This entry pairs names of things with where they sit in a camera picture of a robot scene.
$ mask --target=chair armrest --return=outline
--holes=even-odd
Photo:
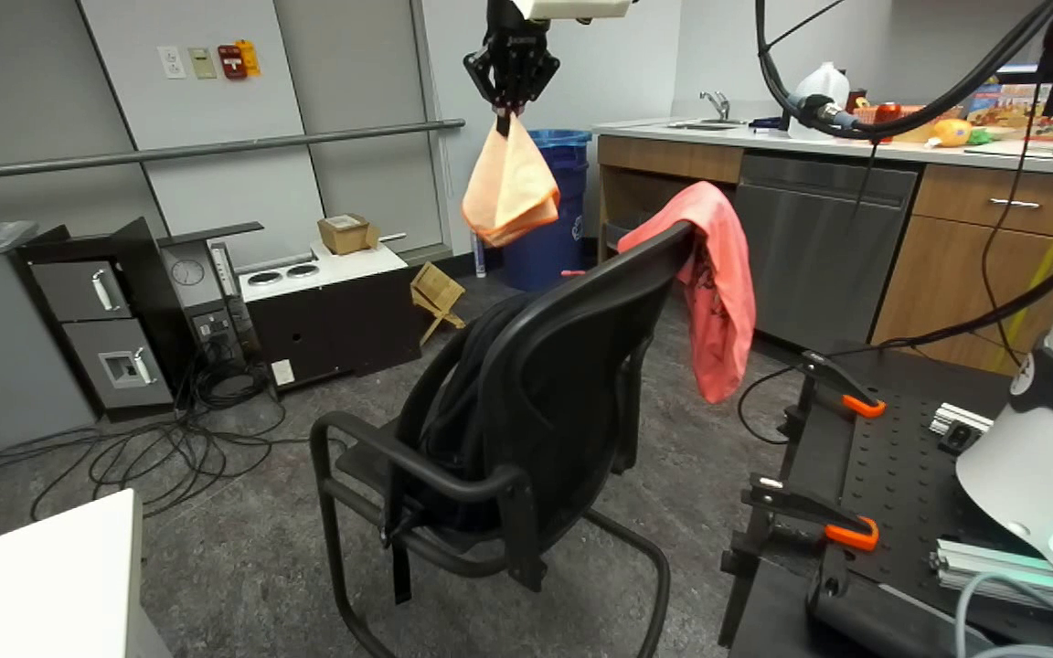
[[[439,463],[426,459],[426,454],[411,451],[407,443],[378,431],[373,425],[352,417],[352,413],[324,413],[315,420],[312,429],[312,451],[315,443],[324,443],[328,436],[345,436],[354,437],[365,451],[378,451],[379,458],[387,458],[394,469],[401,469],[407,475],[427,482],[432,489],[455,498],[455,502],[491,502],[499,493],[510,493],[517,485],[528,485],[528,475],[518,469],[499,469],[479,482],[456,478],[450,471],[441,471]]]

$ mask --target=blue trash bin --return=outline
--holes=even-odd
[[[582,217],[590,180],[585,146],[591,130],[532,130],[532,140],[560,184],[560,218],[505,244],[501,266],[510,285],[540,294],[563,280],[560,272],[582,266]]]

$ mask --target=black office chair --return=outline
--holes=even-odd
[[[641,362],[695,244],[695,227],[677,224],[532,305],[501,305],[441,347],[387,429],[346,413],[312,429],[338,610],[369,655],[391,651],[346,603],[338,504],[379,526],[394,599],[411,596],[411,552],[460,578],[510,569],[538,593],[544,548],[590,518],[660,569],[641,646],[655,655],[669,564],[660,546],[591,513],[591,502],[607,471],[638,459]],[[495,554],[472,552],[479,541],[495,541]]]

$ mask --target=metal pole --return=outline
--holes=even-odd
[[[144,162],[182,162],[182,158],[212,158],[212,152],[245,152],[245,151],[284,151],[284,146],[312,146],[312,142],[352,142],[352,140],[415,134],[415,130],[456,130],[460,124],[463,119],[427,119],[427,124],[384,124],[384,127],[360,127],[360,130],[201,142],[201,146],[133,151],[133,152],[99,152],[99,158],[11,162],[11,163],[0,163],[0,180],[39,175],[39,173],[72,173],[72,167],[144,163]]]

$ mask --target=kitchen counter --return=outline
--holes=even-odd
[[[878,163],[864,167],[872,146],[853,140],[685,124],[692,119],[600,127],[600,256],[677,190],[708,180],[738,210],[763,336],[820,352],[918,336],[990,307],[979,263],[997,301],[1012,301],[1039,266],[1053,266],[1053,146],[1030,146],[1012,190],[1020,142],[889,142]],[[847,294],[855,313],[834,313]],[[1012,322],[1008,340],[1026,352],[1048,325],[1053,294]],[[930,345],[922,355],[1012,370],[990,328]]]
[[[822,158],[868,158],[872,152],[872,146],[858,140],[786,134],[786,130],[751,130],[751,127],[707,130],[707,127],[685,127],[685,124],[695,124],[695,119],[625,119],[625,124],[603,124],[596,130],[618,134],[618,140],[786,151],[786,152],[822,152]],[[1015,167],[1015,152],[1020,152],[1020,142],[990,142],[990,146],[964,146],[964,151],[883,142],[878,162]],[[1053,146],[1030,146],[1023,173],[1053,173]]]

